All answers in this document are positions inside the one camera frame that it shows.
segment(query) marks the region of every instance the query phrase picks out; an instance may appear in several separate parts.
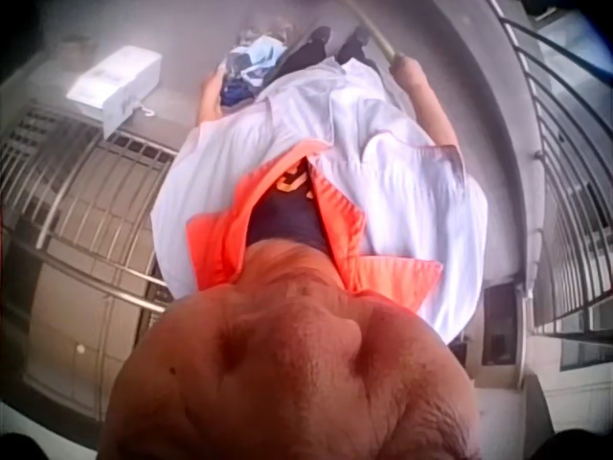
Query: hand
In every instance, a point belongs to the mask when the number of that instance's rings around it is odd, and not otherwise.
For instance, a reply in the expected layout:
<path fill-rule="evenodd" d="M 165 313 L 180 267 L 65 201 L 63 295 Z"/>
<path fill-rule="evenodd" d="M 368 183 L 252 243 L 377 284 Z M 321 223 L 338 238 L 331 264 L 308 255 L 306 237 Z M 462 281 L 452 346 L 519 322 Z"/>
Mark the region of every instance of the hand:
<path fill-rule="evenodd" d="M 405 91 L 415 86 L 428 84 L 428 78 L 423 73 L 421 64 L 416 60 L 397 53 L 390 65 L 390 74 L 394 77 L 398 86 Z"/>
<path fill-rule="evenodd" d="M 221 86 L 223 86 L 223 76 L 225 69 L 218 68 L 211 72 L 202 84 L 202 99 L 200 100 L 200 110 L 198 124 L 204 122 L 215 122 L 221 120 Z"/>

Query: neck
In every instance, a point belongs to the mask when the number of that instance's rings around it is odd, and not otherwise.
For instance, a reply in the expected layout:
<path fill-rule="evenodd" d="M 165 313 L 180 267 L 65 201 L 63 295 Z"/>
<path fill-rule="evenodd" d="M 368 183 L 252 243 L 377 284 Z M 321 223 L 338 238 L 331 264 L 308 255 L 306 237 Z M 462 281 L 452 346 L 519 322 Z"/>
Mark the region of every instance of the neck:
<path fill-rule="evenodd" d="M 338 270 L 326 254 L 288 240 L 265 240 L 249 246 L 237 286 L 263 286 L 301 276 L 343 287 Z"/>

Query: cloth pile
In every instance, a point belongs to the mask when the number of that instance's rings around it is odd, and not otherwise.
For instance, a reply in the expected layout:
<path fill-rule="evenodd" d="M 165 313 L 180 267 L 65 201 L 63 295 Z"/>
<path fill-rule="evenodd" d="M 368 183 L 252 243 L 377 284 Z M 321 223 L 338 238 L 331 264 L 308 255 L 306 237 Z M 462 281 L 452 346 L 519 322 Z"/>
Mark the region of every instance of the cloth pile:
<path fill-rule="evenodd" d="M 260 94 L 287 51 L 295 30 L 290 22 L 277 18 L 271 27 L 249 29 L 241 34 L 238 46 L 222 64 L 226 67 L 222 106 L 233 107 Z"/>

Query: dark navy shirt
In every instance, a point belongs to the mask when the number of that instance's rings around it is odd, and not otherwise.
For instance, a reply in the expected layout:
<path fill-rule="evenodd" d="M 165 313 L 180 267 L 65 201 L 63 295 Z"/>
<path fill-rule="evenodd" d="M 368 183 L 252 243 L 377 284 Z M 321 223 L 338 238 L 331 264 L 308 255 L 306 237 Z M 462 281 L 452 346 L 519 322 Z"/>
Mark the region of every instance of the dark navy shirt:
<path fill-rule="evenodd" d="M 273 238 L 300 242 L 331 257 L 306 160 L 285 172 L 251 213 L 247 247 Z"/>

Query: orange collar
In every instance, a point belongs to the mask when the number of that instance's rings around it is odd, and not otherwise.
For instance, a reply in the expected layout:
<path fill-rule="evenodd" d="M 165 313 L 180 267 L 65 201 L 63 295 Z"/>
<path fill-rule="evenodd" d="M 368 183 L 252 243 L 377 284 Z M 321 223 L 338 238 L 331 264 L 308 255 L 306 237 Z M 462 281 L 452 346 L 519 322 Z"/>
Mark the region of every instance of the orange collar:
<path fill-rule="evenodd" d="M 328 146 L 304 141 L 263 164 L 239 182 L 230 209 L 194 216 L 187 240 L 199 290 L 230 283 L 240 273 L 253 208 L 277 179 L 305 157 Z M 361 256 L 366 216 L 315 168 L 310 177 L 334 264 L 348 292 L 373 291 L 417 311 L 437 284 L 442 266 L 434 261 L 393 256 Z"/>

